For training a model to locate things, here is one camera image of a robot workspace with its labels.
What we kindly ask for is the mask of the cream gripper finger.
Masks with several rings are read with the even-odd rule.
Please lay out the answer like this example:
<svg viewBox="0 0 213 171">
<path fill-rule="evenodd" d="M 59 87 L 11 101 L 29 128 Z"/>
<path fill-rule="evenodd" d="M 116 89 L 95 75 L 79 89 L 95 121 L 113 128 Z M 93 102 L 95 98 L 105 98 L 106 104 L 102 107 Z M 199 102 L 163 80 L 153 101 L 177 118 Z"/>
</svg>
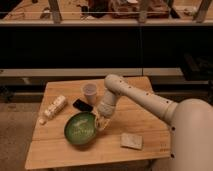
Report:
<svg viewBox="0 0 213 171">
<path fill-rule="evenodd" d="M 108 124 L 109 124 L 108 118 L 105 118 L 104 116 L 101 116 L 98 113 L 95 114 L 95 128 L 98 131 L 103 131 Z"/>
</svg>

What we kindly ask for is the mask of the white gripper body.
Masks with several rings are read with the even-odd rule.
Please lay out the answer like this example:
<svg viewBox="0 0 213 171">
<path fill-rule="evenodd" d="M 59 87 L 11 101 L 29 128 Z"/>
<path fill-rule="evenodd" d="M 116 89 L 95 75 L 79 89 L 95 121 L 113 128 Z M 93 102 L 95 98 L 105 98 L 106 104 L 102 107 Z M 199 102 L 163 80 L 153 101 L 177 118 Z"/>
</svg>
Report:
<svg viewBox="0 0 213 171">
<path fill-rule="evenodd" d="M 110 118 L 115 112 L 116 104 L 119 99 L 119 95 L 106 90 L 102 99 L 97 105 L 97 111 L 99 115 L 105 118 Z"/>
</svg>

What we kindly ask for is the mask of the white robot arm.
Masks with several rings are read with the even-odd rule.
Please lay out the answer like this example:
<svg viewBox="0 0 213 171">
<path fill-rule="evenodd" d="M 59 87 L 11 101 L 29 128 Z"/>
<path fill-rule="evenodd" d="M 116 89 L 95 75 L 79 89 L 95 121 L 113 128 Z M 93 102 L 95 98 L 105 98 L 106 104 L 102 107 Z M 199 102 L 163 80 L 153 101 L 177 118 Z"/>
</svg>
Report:
<svg viewBox="0 0 213 171">
<path fill-rule="evenodd" d="M 122 76 L 104 79 L 98 114 L 111 118 L 121 96 L 158 117 L 171 128 L 170 171 L 213 171 L 213 106 L 200 99 L 179 103 L 130 85 Z"/>
</svg>

